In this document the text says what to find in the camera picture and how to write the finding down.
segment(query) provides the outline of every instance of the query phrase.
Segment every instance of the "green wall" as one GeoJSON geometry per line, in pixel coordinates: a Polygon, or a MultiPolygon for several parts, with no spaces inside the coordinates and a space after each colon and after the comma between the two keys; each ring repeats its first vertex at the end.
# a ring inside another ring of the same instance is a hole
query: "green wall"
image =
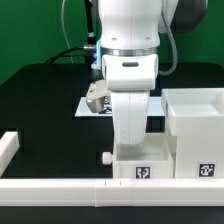
{"type": "MultiPolygon", "coordinates": [[[[0,1],[0,84],[22,66],[42,63],[66,49],[60,22],[61,3],[62,0],[0,1]]],[[[203,22],[191,34],[176,35],[181,62],[215,62],[224,66],[223,8],[223,0],[209,0],[203,22]]],[[[83,0],[67,0],[66,27],[73,46],[86,43],[83,0]]],[[[160,60],[170,59],[167,38],[163,37],[160,60]]]]}

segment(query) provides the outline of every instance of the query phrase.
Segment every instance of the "white box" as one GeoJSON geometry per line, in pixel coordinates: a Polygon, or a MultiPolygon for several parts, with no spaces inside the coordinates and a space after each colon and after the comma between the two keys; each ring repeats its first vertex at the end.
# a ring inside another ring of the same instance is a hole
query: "white box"
{"type": "Polygon", "coordinates": [[[175,178],[223,178],[224,89],[163,90],[162,107],[175,178]]]}
{"type": "Polygon", "coordinates": [[[143,147],[119,148],[114,144],[113,177],[132,179],[173,178],[173,159],[164,134],[146,134],[143,147]]]}

